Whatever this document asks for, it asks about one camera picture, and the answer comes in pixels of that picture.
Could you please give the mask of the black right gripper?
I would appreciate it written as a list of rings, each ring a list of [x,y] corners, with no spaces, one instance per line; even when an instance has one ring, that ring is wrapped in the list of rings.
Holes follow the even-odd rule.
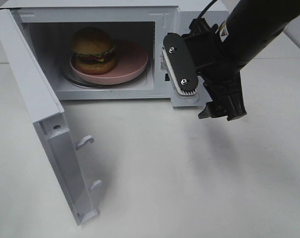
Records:
[[[212,99],[206,103],[199,119],[224,117],[227,121],[246,115],[241,87],[241,32],[233,24],[191,24],[190,32],[181,36],[186,53],[181,59],[189,62],[189,74],[205,80],[205,88]]]

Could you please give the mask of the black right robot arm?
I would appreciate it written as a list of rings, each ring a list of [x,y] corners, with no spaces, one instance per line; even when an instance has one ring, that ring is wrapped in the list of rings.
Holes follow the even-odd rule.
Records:
[[[192,20],[182,38],[212,99],[199,119],[246,115],[240,71],[299,15],[300,0],[240,0],[220,25]]]

